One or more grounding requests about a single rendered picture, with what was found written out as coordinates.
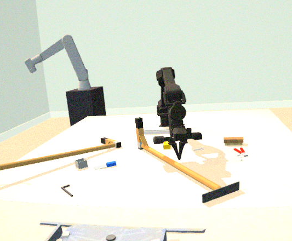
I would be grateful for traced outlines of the red-handled pliers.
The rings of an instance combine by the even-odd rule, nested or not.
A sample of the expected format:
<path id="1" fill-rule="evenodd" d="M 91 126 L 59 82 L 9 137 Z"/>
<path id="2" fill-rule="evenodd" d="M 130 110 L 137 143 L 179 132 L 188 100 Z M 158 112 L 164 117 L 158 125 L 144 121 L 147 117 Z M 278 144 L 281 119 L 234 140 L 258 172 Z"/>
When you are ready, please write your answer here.
<path id="1" fill-rule="evenodd" d="M 248 155 L 245 153 L 245 150 L 243 150 L 242 148 L 240 148 L 241 151 L 239 151 L 238 149 L 234 148 L 233 150 L 235 150 L 236 152 L 242 154 L 244 157 L 247 157 Z"/>

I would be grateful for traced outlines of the long-handled scraper with black blade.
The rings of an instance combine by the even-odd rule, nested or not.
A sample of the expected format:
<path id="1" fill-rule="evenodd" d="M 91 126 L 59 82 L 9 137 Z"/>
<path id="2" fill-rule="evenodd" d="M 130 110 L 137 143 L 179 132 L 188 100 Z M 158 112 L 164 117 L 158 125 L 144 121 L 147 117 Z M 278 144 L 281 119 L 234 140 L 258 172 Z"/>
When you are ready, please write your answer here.
<path id="1" fill-rule="evenodd" d="M 154 150 L 153 148 L 148 146 L 148 143 L 144 136 L 144 126 L 143 120 L 141 117 L 135 118 L 135 125 L 136 125 L 136 135 L 137 135 L 137 142 L 138 142 L 138 149 L 146 150 L 147 152 L 153 154 L 154 156 L 158 157 L 162 161 L 172 165 L 179 171 L 183 172 L 184 174 L 188 175 L 189 177 L 194 178 L 196 181 L 200 182 L 203 185 L 206 185 L 213 191 L 207 192 L 202 194 L 202 203 L 207 203 L 211 200 L 218 199 L 224 195 L 230 194 L 232 192 L 238 191 L 240 189 L 239 181 L 231 183 L 226 186 L 219 186 L 218 184 L 206 179 L 200 174 L 195 173 L 194 171 L 190 170 L 189 168 L 181 165 L 175 160 L 170 159 L 169 157 L 161 154 L 160 152 Z"/>

